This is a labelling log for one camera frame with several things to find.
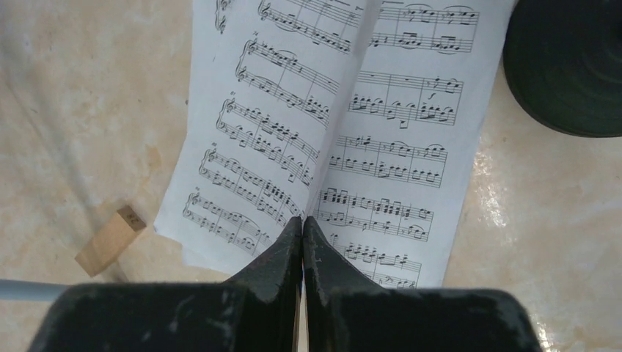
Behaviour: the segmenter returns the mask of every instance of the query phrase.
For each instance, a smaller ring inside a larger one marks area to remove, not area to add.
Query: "sheet music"
[[[235,1],[212,43],[224,55],[204,67],[233,67],[245,93],[216,81],[220,93],[209,94],[220,100],[203,92],[189,109],[189,121],[191,110],[210,111],[201,120],[212,125],[189,128],[210,138],[186,142],[203,148],[185,145],[178,169],[204,181],[174,177],[170,188],[183,190],[167,202],[169,189],[162,206],[183,204],[185,232],[199,227],[227,245],[179,236],[185,263],[232,274],[300,214],[374,282],[440,286],[513,0],[383,1],[371,20],[369,5],[352,1]],[[251,12],[259,34],[247,33]],[[234,28],[238,14],[244,30]],[[362,40],[365,59],[353,70],[348,58]],[[209,193],[192,187],[205,181]],[[169,232],[182,229],[170,221]]]
[[[307,214],[373,31],[333,14],[372,20],[366,6],[194,2],[188,134],[157,233],[233,274]]]

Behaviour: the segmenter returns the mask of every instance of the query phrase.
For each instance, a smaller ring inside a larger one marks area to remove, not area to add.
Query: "brown wooden block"
[[[117,260],[146,226],[129,205],[125,206],[91,238],[76,255],[76,261],[93,277]]]

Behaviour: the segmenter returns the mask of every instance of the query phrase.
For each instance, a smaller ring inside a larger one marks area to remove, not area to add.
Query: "gray pipe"
[[[55,301],[67,286],[0,279],[0,300],[12,301]]]

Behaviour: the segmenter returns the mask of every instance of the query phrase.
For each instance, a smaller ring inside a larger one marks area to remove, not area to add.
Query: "loose paper sheet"
[[[222,34],[197,28],[213,15],[198,2],[158,233],[233,274],[310,215],[380,285],[440,286],[513,1],[235,0]],[[202,46],[214,58],[197,63]]]

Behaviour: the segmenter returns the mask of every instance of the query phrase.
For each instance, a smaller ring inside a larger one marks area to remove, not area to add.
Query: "beige marble floor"
[[[186,132],[191,0],[0,0],[0,278],[73,284],[125,203],[155,218]],[[497,75],[448,287],[498,287],[546,351],[622,351],[622,139],[551,131]],[[148,228],[95,281],[214,281]],[[47,304],[0,301],[0,351]]]

